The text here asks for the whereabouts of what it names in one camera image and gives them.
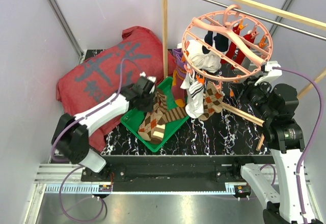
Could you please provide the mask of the brown argyle sock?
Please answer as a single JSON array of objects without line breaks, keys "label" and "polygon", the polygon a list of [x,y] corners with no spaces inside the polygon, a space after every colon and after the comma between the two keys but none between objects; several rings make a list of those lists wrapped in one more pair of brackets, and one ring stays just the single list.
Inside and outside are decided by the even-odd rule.
[{"label": "brown argyle sock", "polygon": [[163,114],[167,112],[167,96],[157,88],[154,96],[153,111],[148,112],[138,129],[138,134],[145,141],[151,141],[154,129]]},{"label": "brown argyle sock", "polygon": [[215,84],[209,81],[206,86],[206,92],[203,100],[204,113],[199,116],[199,120],[206,121],[214,113],[220,113],[223,109],[223,98],[224,93],[217,90]]}]

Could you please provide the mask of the purple striped sock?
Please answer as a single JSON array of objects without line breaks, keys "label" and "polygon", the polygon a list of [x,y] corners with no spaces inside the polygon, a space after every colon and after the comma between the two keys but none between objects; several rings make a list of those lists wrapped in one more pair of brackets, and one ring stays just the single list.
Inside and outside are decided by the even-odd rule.
[{"label": "purple striped sock", "polygon": [[181,88],[181,85],[186,77],[186,70],[184,68],[184,62],[182,61],[183,53],[181,48],[175,48],[172,50],[173,56],[176,59],[176,68],[173,72],[173,81],[171,86],[171,92],[173,94],[174,101],[177,106],[185,107],[186,91]]}]

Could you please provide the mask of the pink round clip hanger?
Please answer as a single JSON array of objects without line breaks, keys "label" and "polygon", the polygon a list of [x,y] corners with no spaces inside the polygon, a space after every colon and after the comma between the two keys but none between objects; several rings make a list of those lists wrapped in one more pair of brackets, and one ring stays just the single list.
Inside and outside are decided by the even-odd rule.
[{"label": "pink round clip hanger", "polygon": [[[210,18],[212,18],[216,22],[219,22],[220,24],[223,24],[223,15],[215,15],[214,17],[210,16]],[[234,15],[229,15],[228,16],[228,22],[233,22],[233,21],[235,21],[237,19],[241,19],[241,16],[238,16],[238,17],[234,16]],[[205,23],[205,24],[208,24],[209,26],[213,26],[213,24],[210,23],[205,18],[203,18],[201,21],[203,23]],[[232,28],[234,33],[236,33],[237,35],[245,38],[246,40],[248,40],[251,43],[259,45],[261,48],[263,48],[265,50],[268,49],[267,48],[268,47],[268,39],[264,36],[264,31],[261,28],[259,28],[257,26],[256,30],[253,31],[255,23],[251,22],[250,20],[248,20],[246,18],[242,20],[242,23],[239,23],[239,22],[236,23]],[[202,29],[202,28],[199,28],[199,27],[195,27],[195,26],[193,26],[190,31],[191,31],[191,33],[196,35],[199,38],[199,40],[201,40],[202,42],[204,42],[204,37],[208,32],[208,30],[205,30],[205,29]],[[191,36],[187,35],[186,36],[186,41],[185,41],[187,47],[189,46],[189,40],[194,40],[194,39]],[[196,71],[194,71],[194,69],[192,69],[191,66],[189,65],[189,63],[186,61],[186,57],[190,61],[190,59],[188,58],[187,47],[186,47],[186,53],[184,53],[182,51],[182,53],[183,53],[183,62],[185,63],[184,68],[185,68],[187,73],[192,74],[194,72],[195,76],[199,79],[199,81],[202,81],[203,78],[207,78],[207,77],[205,77],[205,76],[197,73]],[[262,56],[262,54],[260,52],[252,49],[248,45],[247,45],[247,47],[249,49],[251,49],[252,52],[254,52],[257,56],[259,56],[259,57]],[[208,54],[211,50],[209,50],[205,45],[202,45],[202,51],[203,51],[204,54]],[[242,65],[244,68],[246,68],[250,72],[257,69],[257,67],[253,63],[251,63],[251,61],[243,54],[243,52],[238,48],[238,46],[236,46],[234,44],[234,42],[232,42],[230,39],[229,39],[229,49],[226,52],[226,54],[222,53],[222,55],[225,55],[226,57],[230,58],[236,64]],[[222,76],[222,77],[225,77],[225,78],[239,77],[239,76],[244,75],[243,72],[241,72],[238,68],[233,67],[225,59],[221,59],[221,68],[216,73],[210,73],[210,72],[207,72],[207,71],[201,70],[201,69],[199,69],[199,70],[204,71],[205,73],[207,73],[209,75],[212,75],[212,76]],[[237,80],[237,81],[234,81],[232,83],[244,82],[248,78]]]}]

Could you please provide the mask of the white black-striped sock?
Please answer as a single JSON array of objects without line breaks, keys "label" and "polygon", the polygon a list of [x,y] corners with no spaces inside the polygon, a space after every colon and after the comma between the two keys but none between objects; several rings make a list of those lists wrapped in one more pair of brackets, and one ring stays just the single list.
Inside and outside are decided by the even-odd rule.
[{"label": "white black-striped sock", "polygon": [[204,86],[201,82],[194,82],[187,90],[186,113],[193,119],[204,114],[203,108]]}]

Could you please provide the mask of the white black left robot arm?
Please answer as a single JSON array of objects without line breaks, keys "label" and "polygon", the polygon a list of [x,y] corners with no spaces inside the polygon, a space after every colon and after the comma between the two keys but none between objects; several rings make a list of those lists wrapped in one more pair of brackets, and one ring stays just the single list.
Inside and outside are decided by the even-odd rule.
[{"label": "white black left robot arm", "polygon": [[73,164],[89,168],[98,181],[110,176],[106,160],[90,148],[89,138],[100,127],[131,109],[150,111],[155,95],[155,76],[141,73],[136,83],[122,86],[104,102],[79,114],[63,114],[52,138],[52,154],[57,149]]}]

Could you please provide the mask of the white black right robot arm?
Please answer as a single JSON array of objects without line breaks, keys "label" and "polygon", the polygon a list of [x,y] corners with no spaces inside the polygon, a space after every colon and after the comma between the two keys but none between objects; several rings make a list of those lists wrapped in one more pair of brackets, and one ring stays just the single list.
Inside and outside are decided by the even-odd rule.
[{"label": "white black right robot arm", "polygon": [[293,118],[298,106],[297,91],[283,83],[251,82],[241,99],[249,102],[263,117],[263,136],[275,162],[279,191],[254,163],[231,169],[236,181],[245,180],[263,207],[264,223],[320,223],[309,202],[304,163],[306,148],[303,131]]}]

